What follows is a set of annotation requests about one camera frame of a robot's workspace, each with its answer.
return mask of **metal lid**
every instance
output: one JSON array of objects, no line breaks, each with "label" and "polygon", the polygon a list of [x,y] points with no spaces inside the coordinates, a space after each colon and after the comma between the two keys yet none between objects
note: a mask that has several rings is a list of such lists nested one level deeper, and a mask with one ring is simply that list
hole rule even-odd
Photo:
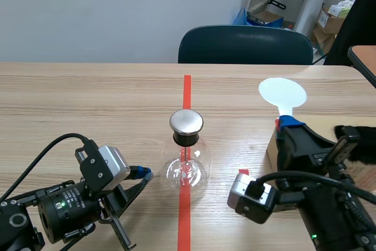
[{"label": "metal lid", "polygon": [[183,109],[172,114],[170,127],[183,136],[196,135],[204,125],[202,116],[194,110]]}]

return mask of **black cable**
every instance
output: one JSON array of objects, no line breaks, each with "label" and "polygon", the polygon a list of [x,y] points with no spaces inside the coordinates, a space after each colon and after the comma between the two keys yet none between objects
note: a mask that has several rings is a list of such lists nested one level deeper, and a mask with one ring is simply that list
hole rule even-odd
[{"label": "black cable", "polygon": [[267,181],[274,180],[274,179],[282,179],[282,178],[312,180],[313,182],[319,182],[323,185],[332,186],[339,190],[351,192],[357,195],[358,197],[368,202],[371,202],[372,204],[376,204],[376,197],[372,193],[362,190],[360,188],[357,188],[354,185],[349,185],[347,183],[340,182],[335,179],[330,179],[325,176],[317,175],[315,173],[300,172],[297,170],[284,170],[281,172],[269,173],[268,175],[262,176],[257,179],[257,182],[259,184],[264,184]]},{"label": "black cable", "polygon": [[73,247],[74,244],[78,243],[83,238],[84,238],[84,236],[82,236],[82,235],[77,237],[77,238],[74,238],[67,245],[65,245],[62,249],[60,249],[60,251],[68,251],[70,248]]},{"label": "black cable", "polygon": [[53,142],[51,142],[43,151],[35,158],[35,160],[28,166],[28,168],[21,174],[21,176],[13,183],[13,185],[4,193],[4,195],[0,198],[0,202],[5,201],[7,197],[17,188],[17,186],[26,178],[26,176],[30,173],[30,171],[35,167],[36,164],[47,154],[48,151],[51,150],[56,144],[63,141],[67,138],[78,138],[83,143],[88,141],[86,137],[80,135],[78,133],[67,133],[56,138]]},{"label": "black cable", "polygon": [[367,229],[376,233],[376,226],[375,224],[371,223],[367,218],[364,216],[362,211],[358,209],[358,207],[352,202],[351,200],[347,200],[345,205],[348,207],[348,210],[361,222]]},{"label": "black cable", "polygon": [[315,65],[318,61],[320,61],[321,59],[323,59],[324,57],[326,57],[328,55],[328,53],[326,53],[325,55],[323,55],[320,58],[318,58],[315,62],[312,63],[312,65]]}]

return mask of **screw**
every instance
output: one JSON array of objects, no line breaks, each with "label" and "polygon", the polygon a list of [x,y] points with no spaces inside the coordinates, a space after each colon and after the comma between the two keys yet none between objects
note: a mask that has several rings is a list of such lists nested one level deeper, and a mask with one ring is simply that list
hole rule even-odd
[{"label": "screw", "polygon": [[370,242],[370,240],[369,240],[368,237],[366,237],[366,236],[362,236],[362,237],[361,237],[361,240],[362,240],[362,242],[363,242],[364,244],[369,244],[369,242]]}]

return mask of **white paddle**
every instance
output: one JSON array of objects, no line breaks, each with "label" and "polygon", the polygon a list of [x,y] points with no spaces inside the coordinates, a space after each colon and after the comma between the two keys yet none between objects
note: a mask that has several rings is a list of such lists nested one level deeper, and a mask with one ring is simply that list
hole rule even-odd
[{"label": "white paddle", "polygon": [[278,107],[280,116],[293,115],[293,108],[307,100],[307,93],[297,82],[284,78],[269,78],[258,86],[261,96]]}]

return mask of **cardboard box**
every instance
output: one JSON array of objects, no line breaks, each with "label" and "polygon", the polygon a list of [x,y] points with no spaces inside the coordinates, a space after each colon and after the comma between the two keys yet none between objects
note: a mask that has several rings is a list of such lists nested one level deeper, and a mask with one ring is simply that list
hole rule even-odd
[{"label": "cardboard box", "polygon": [[327,11],[328,9],[321,8],[320,14],[318,14],[317,26],[325,34],[336,35],[340,31],[345,19],[332,16]]},{"label": "cardboard box", "polygon": [[[295,115],[295,118],[306,123],[315,133],[333,142],[337,141],[333,130],[337,125],[376,127],[376,118],[373,117]],[[273,172],[277,171],[277,154],[276,133],[274,132],[267,147],[267,156]],[[357,186],[370,192],[376,190],[376,178],[374,177],[376,165],[366,166],[360,162],[349,161],[345,161],[345,164],[347,172],[352,176]]]},{"label": "cardboard box", "polygon": [[337,18],[346,18],[347,14],[350,12],[351,7],[341,7],[338,5],[331,5],[328,13]]},{"label": "cardboard box", "polygon": [[250,23],[253,26],[268,26],[270,28],[280,28],[283,24],[282,16],[271,13],[269,11],[263,11],[252,16],[265,22],[265,25],[261,25],[260,23],[251,20]]},{"label": "cardboard box", "polygon": [[324,34],[324,32],[316,25],[315,29],[313,30],[313,42],[316,44],[314,47],[317,49],[321,49],[323,54],[327,54],[333,45],[335,38],[337,35],[332,34]]}]

